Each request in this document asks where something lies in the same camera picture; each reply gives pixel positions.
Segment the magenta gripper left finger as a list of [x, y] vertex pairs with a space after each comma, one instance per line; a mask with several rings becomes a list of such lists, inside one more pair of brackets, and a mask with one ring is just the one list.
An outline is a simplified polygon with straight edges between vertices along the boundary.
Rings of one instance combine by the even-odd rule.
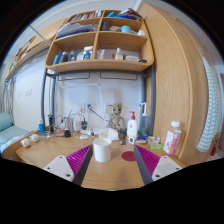
[[92, 155], [93, 149], [89, 145], [73, 152], [67, 157], [63, 155], [57, 156], [44, 167], [44, 170], [76, 185], [81, 185]]

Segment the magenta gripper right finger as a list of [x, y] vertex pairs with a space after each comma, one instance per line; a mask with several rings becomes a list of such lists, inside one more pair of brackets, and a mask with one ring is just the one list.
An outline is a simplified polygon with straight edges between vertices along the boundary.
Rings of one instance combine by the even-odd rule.
[[140, 147], [134, 146], [134, 156], [145, 185], [181, 170], [181, 167], [169, 156], [161, 156]]

